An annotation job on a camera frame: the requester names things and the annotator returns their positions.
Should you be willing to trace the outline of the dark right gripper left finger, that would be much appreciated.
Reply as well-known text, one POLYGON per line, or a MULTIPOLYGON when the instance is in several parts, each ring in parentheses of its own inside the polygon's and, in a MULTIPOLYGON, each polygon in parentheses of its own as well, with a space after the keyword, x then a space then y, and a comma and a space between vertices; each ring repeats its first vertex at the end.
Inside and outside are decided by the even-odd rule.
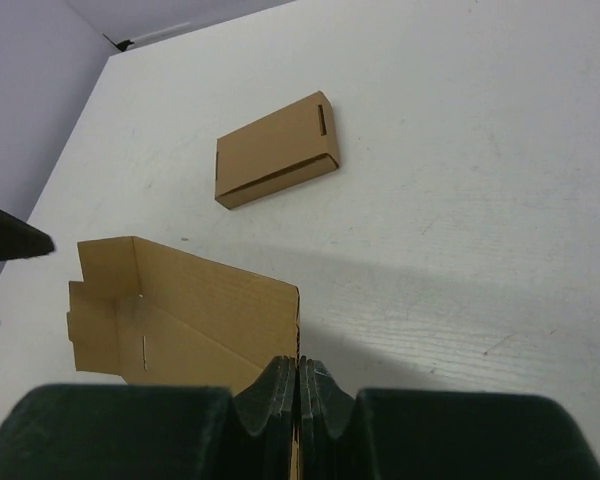
POLYGON ((223 387, 55 384, 0 427, 0 479, 287 479, 296 364, 223 387))

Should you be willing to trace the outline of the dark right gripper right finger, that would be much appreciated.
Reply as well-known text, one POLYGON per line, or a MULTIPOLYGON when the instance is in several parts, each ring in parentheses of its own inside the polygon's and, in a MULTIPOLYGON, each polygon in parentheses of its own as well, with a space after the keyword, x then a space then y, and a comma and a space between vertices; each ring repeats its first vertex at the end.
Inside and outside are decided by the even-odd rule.
POLYGON ((533 395, 366 388, 298 367, 303 479, 600 479, 566 410, 533 395))

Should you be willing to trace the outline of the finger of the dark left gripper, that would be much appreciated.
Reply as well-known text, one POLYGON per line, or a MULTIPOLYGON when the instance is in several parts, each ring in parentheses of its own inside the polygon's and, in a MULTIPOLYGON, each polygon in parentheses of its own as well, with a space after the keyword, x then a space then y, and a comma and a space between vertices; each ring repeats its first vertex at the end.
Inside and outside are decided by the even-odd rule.
POLYGON ((54 251, 49 235, 0 209, 0 262, 45 256, 54 251))

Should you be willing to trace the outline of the large cardboard box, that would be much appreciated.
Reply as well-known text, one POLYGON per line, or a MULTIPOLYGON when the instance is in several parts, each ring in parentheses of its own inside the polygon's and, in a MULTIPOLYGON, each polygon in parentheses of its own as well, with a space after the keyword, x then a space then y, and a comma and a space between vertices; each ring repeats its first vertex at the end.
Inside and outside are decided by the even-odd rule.
MULTIPOLYGON (((276 357, 299 357, 297 287, 140 237, 82 241, 69 285, 79 371, 124 386, 245 391, 276 357)), ((298 475, 298 444, 291 473, 298 475)))

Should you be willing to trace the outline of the aluminium frame rail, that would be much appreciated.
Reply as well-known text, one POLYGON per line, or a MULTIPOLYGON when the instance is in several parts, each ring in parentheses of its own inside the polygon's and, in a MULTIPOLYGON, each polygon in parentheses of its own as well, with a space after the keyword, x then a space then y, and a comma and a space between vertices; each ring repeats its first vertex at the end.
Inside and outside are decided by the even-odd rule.
POLYGON ((148 34, 140 35, 135 38, 114 42, 109 36, 102 33, 101 36, 110 43, 118 52, 127 52, 132 49, 141 48, 154 43, 161 42, 192 30, 193 25, 190 22, 174 25, 148 34))

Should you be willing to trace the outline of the small folded cardboard box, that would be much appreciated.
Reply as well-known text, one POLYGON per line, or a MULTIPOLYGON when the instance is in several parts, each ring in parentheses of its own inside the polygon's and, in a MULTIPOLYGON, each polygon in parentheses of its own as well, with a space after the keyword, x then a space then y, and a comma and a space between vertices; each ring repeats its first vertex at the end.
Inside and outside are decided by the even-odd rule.
POLYGON ((215 200, 232 210, 340 164, 334 111, 317 91, 217 139, 215 200))

